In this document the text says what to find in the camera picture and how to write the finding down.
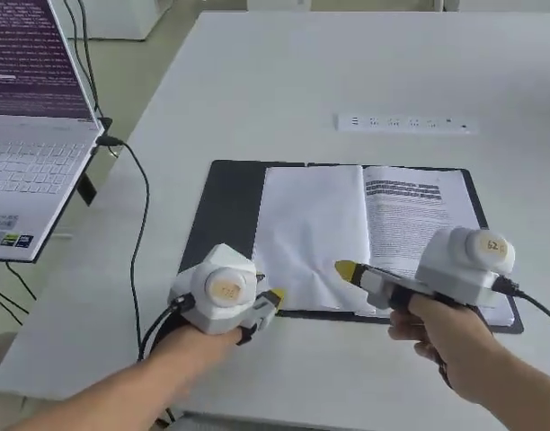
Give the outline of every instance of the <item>laptop keyboard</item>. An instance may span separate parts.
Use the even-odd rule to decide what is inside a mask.
[[[84,144],[0,143],[0,191],[58,193],[71,181]]]

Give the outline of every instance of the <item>white paper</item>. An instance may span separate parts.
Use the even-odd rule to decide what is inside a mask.
[[[473,204],[461,171],[422,171],[369,167],[364,171],[371,264],[414,277],[422,252],[440,228],[478,229]],[[358,313],[369,315],[364,305]],[[376,310],[376,316],[390,311]],[[491,325],[514,322],[505,296],[482,309]]]
[[[357,310],[366,295],[341,280],[336,260],[369,261],[360,166],[267,171],[253,261],[284,310]]]
[[[378,189],[394,193],[373,193]],[[479,227],[460,171],[272,168],[265,177],[253,260],[269,279],[263,286],[287,291],[284,310],[386,317],[390,311],[376,310],[362,290],[339,278],[334,262],[369,262],[413,277],[432,235],[456,225]],[[506,297],[482,312],[491,325],[514,321]]]

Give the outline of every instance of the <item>human hand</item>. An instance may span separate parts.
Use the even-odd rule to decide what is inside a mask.
[[[165,337],[146,361],[181,372],[181,389],[187,391],[197,377],[222,362],[241,337],[239,328],[207,335],[187,325]]]
[[[417,341],[418,355],[447,364],[447,375],[455,392],[481,403],[486,376],[508,351],[494,338],[473,311],[451,308],[423,295],[414,295],[409,312],[393,312],[389,335],[392,339]]]

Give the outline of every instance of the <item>floor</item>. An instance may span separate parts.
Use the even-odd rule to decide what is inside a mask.
[[[92,61],[97,78],[100,103],[105,114],[114,118],[111,133],[127,138],[155,92],[165,70],[203,9],[244,10],[245,0],[175,0],[174,6],[160,21],[146,42],[92,41]],[[313,0],[316,11],[429,11],[432,0]],[[93,161],[89,173],[101,187],[116,159],[102,152]],[[74,198],[62,217],[58,230],[65,231],[84,217],[86,207]],[[14,265],[36,295],[46,284],[46,277],[59,261],[69,240],[49,243],[36,265]],[[28,310],[32,300],[19,281],[0,263],[0,290]],[[19,325],[0,307],[0,333],[17,331]]]

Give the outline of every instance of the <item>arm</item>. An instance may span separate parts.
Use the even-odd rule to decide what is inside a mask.
[[[221,336],[204,335],[192,327],[178,330],[143,363],[116,373],[10,431],[145,431],[240,339],[240,330]]]
[[[481,404],[511,431],[550,431],[550,377],[508,353],[479,382]]]
[[[550,377],[512,355],[474,312],[422,295],[409,311],[392,314],[391,338],[417,341],[416,352],[431,360],[439,351],[453,389],[510,431],[550,431]]]

